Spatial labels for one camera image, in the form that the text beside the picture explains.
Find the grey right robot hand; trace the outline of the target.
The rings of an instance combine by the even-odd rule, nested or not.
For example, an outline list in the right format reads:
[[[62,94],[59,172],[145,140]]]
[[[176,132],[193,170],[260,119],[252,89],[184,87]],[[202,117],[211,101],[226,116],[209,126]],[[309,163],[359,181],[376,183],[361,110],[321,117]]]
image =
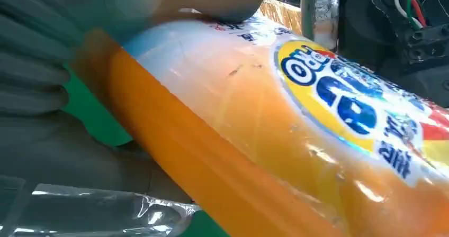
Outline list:
[[[1,0],[1,174],[54,184],[191,198],[136,144],[104,145],[65,113],[87,35],[125,40],[192,8],[221,22],[251,17],[263,0]]]

